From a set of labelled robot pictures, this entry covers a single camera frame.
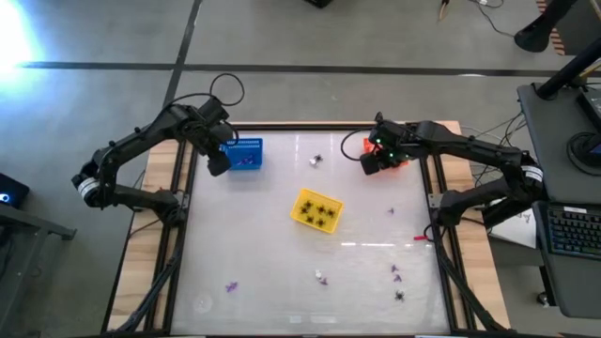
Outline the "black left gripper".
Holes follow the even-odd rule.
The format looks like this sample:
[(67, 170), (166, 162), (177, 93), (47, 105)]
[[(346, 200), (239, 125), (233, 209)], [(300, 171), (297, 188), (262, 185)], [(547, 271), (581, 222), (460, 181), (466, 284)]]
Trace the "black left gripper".
[(231, 161), (220, 146), (234, 137), (233, 128), (226, 121), (229, 113), (222, 102), (208, 99), (202, 106), (188, 106), (189, 120), (185, 123), (185, 138), (202, 156), (208, 156), (208, 171), (213, 177), (231, 167)]

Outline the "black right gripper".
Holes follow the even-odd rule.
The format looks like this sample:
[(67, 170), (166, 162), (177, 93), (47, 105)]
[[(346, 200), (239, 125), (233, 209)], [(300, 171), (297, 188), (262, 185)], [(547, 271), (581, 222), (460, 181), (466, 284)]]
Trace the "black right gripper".
[(423, 149), (417, 127), (417, 122), (399, 124), (388, 119), (378, 120), (368, 137), (374, 149), (360, 156), (364, 173), (373, 175), (387, 170), (390, 165), (421, 158)]

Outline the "yellow plastic basket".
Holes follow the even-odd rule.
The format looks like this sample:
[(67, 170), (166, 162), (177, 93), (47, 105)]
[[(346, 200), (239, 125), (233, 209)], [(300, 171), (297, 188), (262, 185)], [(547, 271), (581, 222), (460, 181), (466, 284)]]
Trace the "yellow plastic basket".
[(290, 217), (304, 225), (327, 234), (332, 234), (344, 211), (342, 201), (319, 192), (301, 189)]

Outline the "blue plastic basket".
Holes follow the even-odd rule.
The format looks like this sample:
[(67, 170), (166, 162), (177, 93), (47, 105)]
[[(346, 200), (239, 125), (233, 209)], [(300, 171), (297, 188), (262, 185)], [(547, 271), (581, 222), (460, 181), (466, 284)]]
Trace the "blue plastic basket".
[[(221, 145), (220, 150), (224, 152), (231, 161), (232, 171), (258, 170), (263, 161), (263, 139), (262, 138), (240, 138), (237, 141), (229, 140)], [(239, 161), (255, 156), (255, 162), (238, 165)]]

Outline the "orange plastic basket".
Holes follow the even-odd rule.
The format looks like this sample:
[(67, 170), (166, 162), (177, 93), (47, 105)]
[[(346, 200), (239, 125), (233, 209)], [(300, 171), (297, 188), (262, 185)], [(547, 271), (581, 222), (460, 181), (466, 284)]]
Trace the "orange plastic basket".
[[(367, 138), (362, 139), (363, 143), (363, 153), (372, 153), (375, 150), (375, 146), (369, 142)], [(393, 170), (397, 170), (398, 168), (402, 168), (404, 166), (409, 165), (408, 161), (401, 161), (398, 165), (393, 166)]]

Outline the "black desk leg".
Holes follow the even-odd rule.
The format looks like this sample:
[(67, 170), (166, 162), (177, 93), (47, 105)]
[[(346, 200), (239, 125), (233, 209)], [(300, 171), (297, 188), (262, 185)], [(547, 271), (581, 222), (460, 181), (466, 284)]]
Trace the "black desk leg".
[(531, 207), (532, 201), (524, 202), (510, 198), (494, 200), (482, 210), (485, 228), (495, 227)]

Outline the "white paper sheet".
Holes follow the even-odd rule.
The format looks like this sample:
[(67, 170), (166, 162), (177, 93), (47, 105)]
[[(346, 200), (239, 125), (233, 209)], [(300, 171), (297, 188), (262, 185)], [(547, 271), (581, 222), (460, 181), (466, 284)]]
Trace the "white paper sheet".
[(520, 212), (503, 223), (495, 225), (491, 229), (490, 236), (536, 249), (536, 220), (532, 209)]

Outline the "grey desk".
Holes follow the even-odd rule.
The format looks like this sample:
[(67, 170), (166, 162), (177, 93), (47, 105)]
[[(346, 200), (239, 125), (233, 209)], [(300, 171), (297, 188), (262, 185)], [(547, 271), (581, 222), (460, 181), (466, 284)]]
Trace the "grey desk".
[(567, 155), (568, 141), (581, 132), (594, 132), (593, 122), (578, 104), (580, 91), (560, 90), (543, 100), (530, 85), (517, 89), (536, 158), (544, 173), (548, 199), (575, 205), (601, 205), (601, 177), (581, 172)]

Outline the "grey metal stand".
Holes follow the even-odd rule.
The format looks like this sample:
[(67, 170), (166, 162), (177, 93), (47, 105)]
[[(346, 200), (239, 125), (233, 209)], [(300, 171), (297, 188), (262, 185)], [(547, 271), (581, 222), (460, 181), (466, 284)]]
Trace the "grey metal stand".
[(0, 247), (0, 338), (8, 338), (23, 299), (27, 280), (35, 269), (49, 235), (73, 240), (76, 229), (53, 223), (24, 211), (0, 205), (0, 227), (9, 229), (6, 254)]

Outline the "black box with blue light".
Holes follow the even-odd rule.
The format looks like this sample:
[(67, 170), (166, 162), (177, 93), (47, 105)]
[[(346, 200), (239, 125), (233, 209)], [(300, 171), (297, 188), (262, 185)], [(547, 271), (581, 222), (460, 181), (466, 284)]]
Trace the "black box with blue light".
[(0, 173), (0, 204), (20, 208), (29, 192), (26, 185)]

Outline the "round black base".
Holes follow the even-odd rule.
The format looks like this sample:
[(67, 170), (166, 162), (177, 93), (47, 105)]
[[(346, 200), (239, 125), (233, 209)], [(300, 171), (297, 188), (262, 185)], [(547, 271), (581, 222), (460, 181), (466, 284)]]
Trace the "round black base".
[(601, 133), (581, 132), (566, 144), (568, 160), (582, 173), (601, 177)]

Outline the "grey laptop table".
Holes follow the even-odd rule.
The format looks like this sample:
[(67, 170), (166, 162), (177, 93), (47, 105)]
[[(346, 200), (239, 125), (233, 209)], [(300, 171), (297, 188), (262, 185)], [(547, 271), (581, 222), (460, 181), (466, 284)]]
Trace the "grey laptop table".
[(601, 319), (601, 261), (540, 250), (549, 300), (568, 317)]

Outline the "striped edge floor mat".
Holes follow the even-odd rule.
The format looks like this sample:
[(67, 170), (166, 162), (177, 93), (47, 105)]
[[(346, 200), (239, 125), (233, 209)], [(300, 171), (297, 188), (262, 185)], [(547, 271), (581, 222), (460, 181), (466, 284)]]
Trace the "striped edge floor mat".
[(575, 56), (601, 38), (601, 0), (577, 0), (556, 23), (550, 43), (562, 56)]

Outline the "black desk post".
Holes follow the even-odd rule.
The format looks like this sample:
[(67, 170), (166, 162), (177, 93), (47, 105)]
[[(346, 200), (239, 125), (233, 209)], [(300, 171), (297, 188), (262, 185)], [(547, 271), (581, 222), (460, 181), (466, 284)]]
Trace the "black desk post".
[(601, 38), (591, 43), (554, 76), (542, 85), (539, 85), (535, 89), (537, 96), (543, 100), (551, 98), (562, 87), (577, 78), (582, 71), (592, 65), (599, 57), (601, 57)]

